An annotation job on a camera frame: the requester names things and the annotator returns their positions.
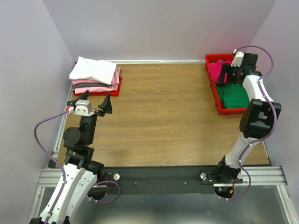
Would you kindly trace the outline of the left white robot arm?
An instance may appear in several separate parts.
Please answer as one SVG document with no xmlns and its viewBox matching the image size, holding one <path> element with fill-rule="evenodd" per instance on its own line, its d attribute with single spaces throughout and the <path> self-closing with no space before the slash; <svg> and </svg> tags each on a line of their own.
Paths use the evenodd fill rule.
<svg viewBox="0 0 299 224">
<path fill-rule="evenodd" d="M 57 116 L 73 114 L 80 116 L 79 127 L 69 127 L 63 133 L 67 149 L 64 164 L 61 165 L 49 153 L 46 155 L 61 169 L 56 188 L 39 217 L 32 218 L 31 224 L 70 224 L 84 197 L 93 185 L 104 179 L 104 165 L 93 161 L 94 149 L 90 147 L 98 117 L 113 112 L 110 94 L 93 109 L 85 91 L 75 100 L 67 102 L 67 108 Z"/>
</svg>

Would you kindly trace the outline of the magenta t shirt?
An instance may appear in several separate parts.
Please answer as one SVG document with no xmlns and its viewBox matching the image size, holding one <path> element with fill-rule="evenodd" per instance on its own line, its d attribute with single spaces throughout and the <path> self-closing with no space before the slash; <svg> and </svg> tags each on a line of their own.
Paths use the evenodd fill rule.
<svg viewBox="0 0 299 224">
<path fill-rule="evenodd" d="M 210 63 L 208 72 L 211 76 L 211 80 L 216 84 L 226 84 L 227 83 L 227 73 L 221 74 L 223 60 L 219 60 L 215 63 Z"/>
</svg>

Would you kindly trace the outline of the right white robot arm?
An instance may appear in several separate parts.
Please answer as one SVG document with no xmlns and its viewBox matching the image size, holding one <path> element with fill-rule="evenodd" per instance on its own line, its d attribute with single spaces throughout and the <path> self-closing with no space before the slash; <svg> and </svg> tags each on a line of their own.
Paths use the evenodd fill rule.
<svg viewBox="0 0 299 224">
<path fill-rule="evenodd" d="M 256 70 L 257 54 L 234 50 L 233 61 L 221 66 L 219 82 L 240 84 L 250 100 L 243 114 L 239 130 L 240 135 L 231 149 L 218 163 L 214 176 L 217 181 L 225 183 L 235 180 L 244 160 L 252 149 L 273 133 L 282 106 L 269 96 L 262 73 Z"/>
</svg>

